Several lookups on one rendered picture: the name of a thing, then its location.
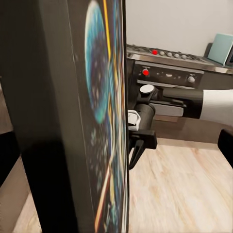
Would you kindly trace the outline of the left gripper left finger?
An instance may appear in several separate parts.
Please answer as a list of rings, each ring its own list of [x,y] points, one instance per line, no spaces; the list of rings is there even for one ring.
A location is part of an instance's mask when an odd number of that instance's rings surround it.
[[[14,131],[0,134],[0,187],[21,156]]]

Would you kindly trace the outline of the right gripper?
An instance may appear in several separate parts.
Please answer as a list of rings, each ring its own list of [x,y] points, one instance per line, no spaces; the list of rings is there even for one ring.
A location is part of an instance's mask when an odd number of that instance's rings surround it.
[[[137,113],[140,116],[138,131],[129,131],[129,152],[134,147],[132,159],[129,164],[129,170],[134,168],[145,149],[156,149],[158,142],[156,132],[150,130],[152,125],[152,118],[144,111]]]

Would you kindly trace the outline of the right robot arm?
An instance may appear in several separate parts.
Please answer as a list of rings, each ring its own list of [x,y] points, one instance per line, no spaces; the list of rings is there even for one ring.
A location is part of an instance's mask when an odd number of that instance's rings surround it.
[[[233,90],[185,89],[160,91],[151,84],[140,87],[134,110],[128,111],[129,152],[134,147],[129,170],[145,149],[156,149],[156,132],[150,130],[154,115],[186,117],[233,126]]]

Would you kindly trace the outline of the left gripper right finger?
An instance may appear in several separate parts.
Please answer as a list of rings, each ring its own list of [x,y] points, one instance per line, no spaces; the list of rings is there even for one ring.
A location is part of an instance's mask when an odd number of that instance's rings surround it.
[[[217,145],[233,168],[233,131],[222,129]]]

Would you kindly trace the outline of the poster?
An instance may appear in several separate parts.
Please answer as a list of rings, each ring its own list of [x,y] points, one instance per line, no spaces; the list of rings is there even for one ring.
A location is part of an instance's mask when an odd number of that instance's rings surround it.
[[[126,0],[0,0],[0,84],[43,233],[129,233]]]

